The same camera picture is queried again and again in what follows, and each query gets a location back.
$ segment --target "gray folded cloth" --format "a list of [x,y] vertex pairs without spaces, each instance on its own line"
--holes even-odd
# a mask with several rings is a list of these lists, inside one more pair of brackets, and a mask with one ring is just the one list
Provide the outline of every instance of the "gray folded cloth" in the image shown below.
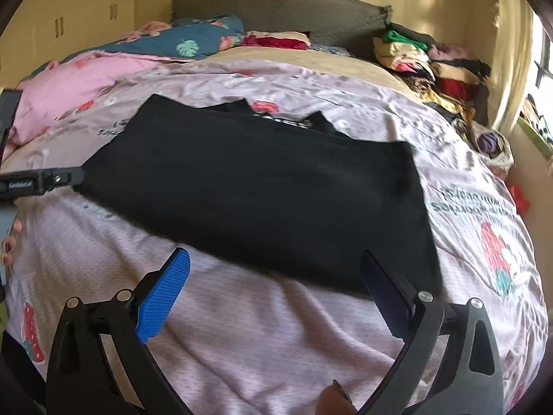
[[398,25],[397,23],[390,23],[390,29],[394,30],[398,34],[401,34],[404,37],[410,38],[411,40],[416,40],[417,42],[422,42],[428,46],[434,45],[436,41],[429,34],[421,34],[416,31],[410,30],[405,26]]

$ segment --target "pile of clothes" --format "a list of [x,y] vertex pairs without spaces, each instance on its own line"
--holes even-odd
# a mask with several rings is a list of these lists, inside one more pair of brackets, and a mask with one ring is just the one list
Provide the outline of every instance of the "pile of clothes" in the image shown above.
[[501,179],[514,163],[507,139],[488,125],[490,66],[458,45],[391,23],[373,39],[378,62],[400,77],[427,106],[449,121]]

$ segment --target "window frame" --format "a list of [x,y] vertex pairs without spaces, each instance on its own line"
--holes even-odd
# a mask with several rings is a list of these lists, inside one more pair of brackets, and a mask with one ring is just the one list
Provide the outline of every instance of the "window frame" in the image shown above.
[[534,61],[537,65],[536,87],[540,88],[541,80],[544,76],[553,80],[553,73],[549,70],[549,59],[551,56],[551,40],[547,32],[543,30],[543,42],[541,46],[540,62]]

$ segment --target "blue gripper pad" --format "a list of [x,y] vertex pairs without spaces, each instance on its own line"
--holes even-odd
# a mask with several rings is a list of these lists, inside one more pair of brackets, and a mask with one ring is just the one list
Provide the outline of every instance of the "blue gripper pad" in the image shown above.
[[136,333],[142,343],[161,331],[165,319],[175,304],[190,274],[190,256],[186,249],[177,248],[170,263],[138,308]]

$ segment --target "window sill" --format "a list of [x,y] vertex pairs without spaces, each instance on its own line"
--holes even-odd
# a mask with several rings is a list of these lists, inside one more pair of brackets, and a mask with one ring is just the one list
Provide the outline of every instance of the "window sill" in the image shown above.
[[553,150],[551,150],[551,147],[549,144],[541,137],[541,135],[536,132],[532,126],[522,117],[519,117],[517,122],[519,127],[521,127],[522,131],[528,136],[528,138],[532,141],[532,143],[535,145],[535,147],[540,151],[542,156],[549,161],[551,159],[551,156],[553,155]]

